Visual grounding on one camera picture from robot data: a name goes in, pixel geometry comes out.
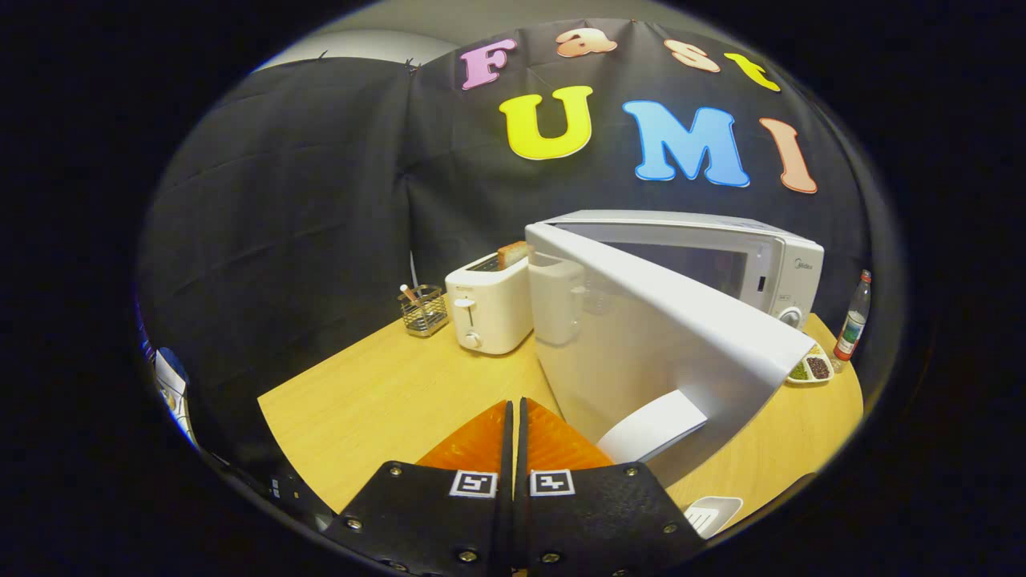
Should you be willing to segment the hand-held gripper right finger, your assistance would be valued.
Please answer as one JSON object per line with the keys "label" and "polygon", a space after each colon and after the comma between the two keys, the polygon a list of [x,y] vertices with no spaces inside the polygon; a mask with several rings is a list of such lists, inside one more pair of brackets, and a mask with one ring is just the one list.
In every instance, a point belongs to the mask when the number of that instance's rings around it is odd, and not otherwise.
{"label": "hand-held gripper right finger", "polygon": [[517,567],[527,576],[659,576],[706,548],[641,462],[596,449],[534,399],[519,403]]}

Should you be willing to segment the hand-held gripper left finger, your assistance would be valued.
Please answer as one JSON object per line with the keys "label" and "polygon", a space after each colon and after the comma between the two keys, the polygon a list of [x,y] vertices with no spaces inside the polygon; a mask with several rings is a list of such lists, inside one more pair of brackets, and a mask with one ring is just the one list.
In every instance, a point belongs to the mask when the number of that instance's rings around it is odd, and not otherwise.
{"label": "hand-held gripper left finger", "polygon": [[420,461],[382,463],[325,536],[408,575],[509,576],[513,416],[494,403]]}

